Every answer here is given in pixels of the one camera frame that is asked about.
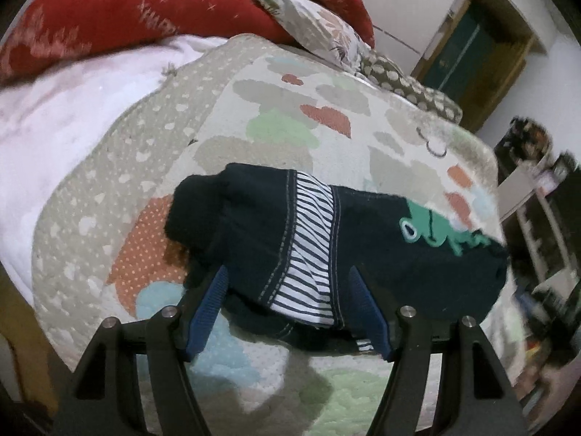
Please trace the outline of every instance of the blue gripper pad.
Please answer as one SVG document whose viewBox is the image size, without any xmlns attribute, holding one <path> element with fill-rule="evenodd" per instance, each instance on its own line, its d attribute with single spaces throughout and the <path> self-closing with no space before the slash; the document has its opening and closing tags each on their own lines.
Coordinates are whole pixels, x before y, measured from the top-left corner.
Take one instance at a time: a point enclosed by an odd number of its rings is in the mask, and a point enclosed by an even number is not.
<svg viewBox="0 0 581 436">
<path fill-rule="evenodd" d="M 192 321 L 190 322 L 190 334 L 188 336 L 188 345 L 186 354 L 192 358 L 200 354 L 206 347 L 208 337 L 216 322 L 222 302 L 228 291 L 228 271 L 222 266 L 216 272 L 212 279 L 210 287 L 206 291 Z"/>
<path fill-rule="evenodd" d="M 349 271 L 349 291 L 347 322 L 356 323 L 356 327 L 371 341 L 374 351 L 389 360 L 393 352 L 389 342 L 389 326 L 355 267 Z"/>
</svg>

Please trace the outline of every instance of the green crocodile applique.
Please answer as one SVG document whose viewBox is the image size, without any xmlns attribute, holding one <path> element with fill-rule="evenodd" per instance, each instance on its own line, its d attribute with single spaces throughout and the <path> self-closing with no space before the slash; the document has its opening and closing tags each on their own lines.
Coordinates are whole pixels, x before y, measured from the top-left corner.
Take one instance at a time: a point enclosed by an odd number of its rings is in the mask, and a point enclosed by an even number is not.
<svg viewBox="0 0 581 436">
<path fill-rule="evenodd" d="M 456 231 L 443 216 L 428 210 L 410 200 L 407 201 L 410 217 L 400 219 L 400 228 L 406 242 L 416 242 L 423 237 L 432 247 L 440 247 L 448 240 L 448 244 L 456 256 L 461 256 L 464 247 L 490 245 L 490 238 L 484 234 L 470 231 Z"/>
</svg>

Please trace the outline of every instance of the metal screw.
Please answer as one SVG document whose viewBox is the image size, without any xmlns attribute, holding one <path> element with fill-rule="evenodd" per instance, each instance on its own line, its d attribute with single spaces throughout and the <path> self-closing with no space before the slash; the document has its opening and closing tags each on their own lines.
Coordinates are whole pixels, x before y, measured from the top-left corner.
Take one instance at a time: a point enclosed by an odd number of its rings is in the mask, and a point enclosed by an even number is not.
<svg viewBox="0 0 581 436">
<path fill-rule="evenodd" d="M 474 328 L 478 326 L 476 320 L 468 315 L 462 317 L 462 324 L 468 328 Z"/>
<path fill-rule="evenodd" d="M 110 316 L 109 318 L 105 318 L 103 320 L 103 322 L 101 323 L 101 326 L 103 326 L 103 328 L 112 328 L 117 323 L 119 323 L 119 320 L 117 318 L 115 318 L 114 316 Z"/>
<path fill-rule="evenodd" d="M 176 314 L 178 314 L 178 308 L 173 305 L 162 308 L 162 316 L 164 318 L 173 318 Z"/>
<path fill-rule="evenodd" d="M 408 304 L 406 304 L 400 308 L 400 313 L 402 314 L 402 316 L 405 316 L 406 318 L 413 318 L 416 314 L 416 311 L 413 306 L 409 306 Z"/>
</svg>

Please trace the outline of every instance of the patchwork blanket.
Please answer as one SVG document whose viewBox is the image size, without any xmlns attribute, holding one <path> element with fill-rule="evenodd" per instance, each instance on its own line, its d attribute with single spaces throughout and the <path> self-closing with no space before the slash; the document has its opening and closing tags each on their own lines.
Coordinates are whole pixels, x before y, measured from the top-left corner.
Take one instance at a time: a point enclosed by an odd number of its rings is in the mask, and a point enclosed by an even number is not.
<svg viewBox="0 0 581 436">
<path fill-rule="evenodd" d="M 394 94 L 251 35 L 169 73 L 59 185 L 37 224 L 37 317 L 71 368 L 105 317 L 146 319 L 179 301 L 187 258 L 163 236 L 171 195 L 186 176 L 230 162 L 406 196 L 459 230 L 503 239 L 492 152 Z M 512 292 L 509 275 L 482 325 L 514 381 L 525 352 Z M 439 365 L 433 356 L 420 427 L 433 416 Z M 390 370 L 376 355 L 308 355 L 255 339 L 223 314 L 188 367 L 216 436 L 364 433 Z M 139 375 L 159 431 L 145 358 Z"/>
</svg>

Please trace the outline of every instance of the bed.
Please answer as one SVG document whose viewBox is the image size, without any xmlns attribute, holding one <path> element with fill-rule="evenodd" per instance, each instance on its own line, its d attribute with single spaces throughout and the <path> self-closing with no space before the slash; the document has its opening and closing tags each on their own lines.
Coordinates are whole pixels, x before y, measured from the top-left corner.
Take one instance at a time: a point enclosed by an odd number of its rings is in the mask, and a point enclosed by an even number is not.
<svg viewBox="0 0 581 436">
<path fill-rule="evenodd" d="M 183 178 L 230 162 L 406 196 L 502 240 L 492 151 L 331 62 L 255 35 L 180 35 L 2 89 L 0 260 L 69 368 L 105 317 L 145 319 L 179 301 L 183 257 L 157 239 L 130 251 L 138 235 L 161 234 Z M 135 257 L 154 252 L 163 260 L 147 269 Z M 482 327 L 515 383 L 525 336 L 513 291 L 509 272 Z M 432 356 L 418 428 L 430 426 L 440 362 Z M 159 431 L 138 364 L 147 425 Z M 213 434 L 352 436 L 366 431 L 390 369 L 376 355 L 257 339 L 221 314 L 188 373 Z"/>
</svg>

